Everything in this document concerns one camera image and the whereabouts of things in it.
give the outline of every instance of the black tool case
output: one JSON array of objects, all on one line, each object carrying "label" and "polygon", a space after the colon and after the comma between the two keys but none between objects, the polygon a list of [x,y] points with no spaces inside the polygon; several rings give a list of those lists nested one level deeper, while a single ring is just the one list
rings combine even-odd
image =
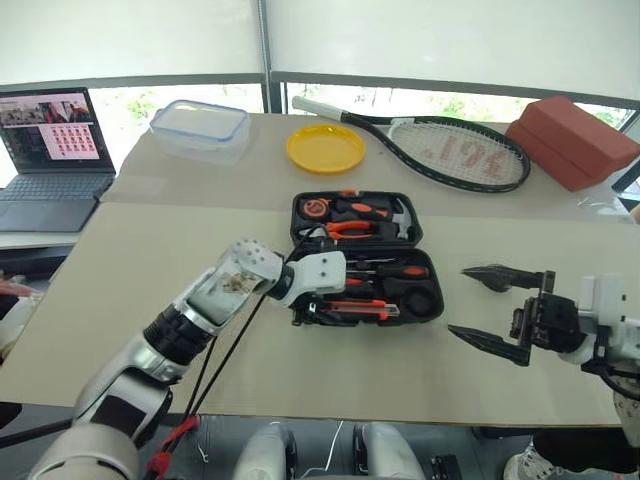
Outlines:
[{"label": "black tool case", "polygon": [[[314,205],[316,202],[324,203],[327,213],[322,218],[309,218],[305,213],[305,205]],[[426,323],[439,317],[444,311],[444,299],[436,268],[431,258],[424,251],[415,248],[422,239],[422,229],[418,222],[415,209],[411,200],[402,193],[356,191],[345,190],[305,192],[293,199],[291,218],[291,238],[298,244],[304,237],[305,229],[314,228],[318,224],[326,225],[328,222],[338,223],[343,221],[362,220],[359,211],[353,207],[345,209],[345,202],[370,206],[376,212],[387,212],[385,220],[374,219],[371,213],[365,213],[367,219],[375,222],[371,230],[372,236],[358,239],[333,239],[327,236],[327,232],[317,229],[311,236],[300,244],[296,257],[297,260],[310,253],[340,250],[347,259],[347,270],[376,271],[375,274],[347,273],[347,278],[362,280],[361,285],[347,285],[342,293],[324,296],[304,295],[294,305],[294,325],[320,324],[329,326],[355,326],[359,322],[377,323],[379,326],[398,326],[411,323]],[[393,225],[393,214],[401,213],[400,202],[406,207],[411,219],[411,226],[407,229],[408,238],[398,238],[399,228]],[[347,235],[358,235],[362,231],[343,231]],[[426,278],[396,278],[381,276],[380,267],[421,267],[427,269]],[[336,313],[328,307],[328,302],[356,300],[368,301],[370,299],[385,300],[387,304],[397,305],[399,314],[389,316],[386,319],[375,318],[376,315],[357,313]]]}]

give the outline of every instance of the person's hand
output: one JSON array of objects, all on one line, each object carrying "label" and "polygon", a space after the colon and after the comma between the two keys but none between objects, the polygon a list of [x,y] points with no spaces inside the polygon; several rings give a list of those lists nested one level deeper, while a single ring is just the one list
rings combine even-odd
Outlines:
[{"label": "person's hand", "polygon": [[26,285],[20,285],[18,283],[7,282],[6,280],[0,280],[0,295],[14,295],[16,297],[29,297],[32,293],[37,293],[38,290],[34,290]]},{"label": "person's hand", "polygon": [[631,217],[633,217],[633,220],[636,223],[640,223],[640,205],[636,205],[635,207],[633,207],[630,213],[631,213]]}]

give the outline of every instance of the laptop screen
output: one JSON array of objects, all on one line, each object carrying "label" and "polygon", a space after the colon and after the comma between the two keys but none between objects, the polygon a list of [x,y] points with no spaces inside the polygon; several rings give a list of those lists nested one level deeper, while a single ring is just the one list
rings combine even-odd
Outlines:
[{"label": "laptop screen", "polygon": [[0,93],[0,136],[19,173],[114,171],[84,88]]}]

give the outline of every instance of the red box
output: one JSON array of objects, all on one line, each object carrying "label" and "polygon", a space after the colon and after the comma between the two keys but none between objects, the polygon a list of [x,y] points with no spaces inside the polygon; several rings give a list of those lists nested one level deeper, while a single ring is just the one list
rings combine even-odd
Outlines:
[{"label": "red box", "polygon": [[506,135],[570,191],[603,182],[640,155],[639,144],[565,97],[529,104]]}]

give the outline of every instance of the yellow plate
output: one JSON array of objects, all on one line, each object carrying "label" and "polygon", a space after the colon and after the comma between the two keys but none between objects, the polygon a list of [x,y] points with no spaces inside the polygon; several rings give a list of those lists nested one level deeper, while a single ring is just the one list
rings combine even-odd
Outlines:
[{"label": "yellow plate", "polygon": [[293,163],[313,173],[340,173],[364,158],[362,138],[338,125],[311,125],[295,131],[287,140]]}]

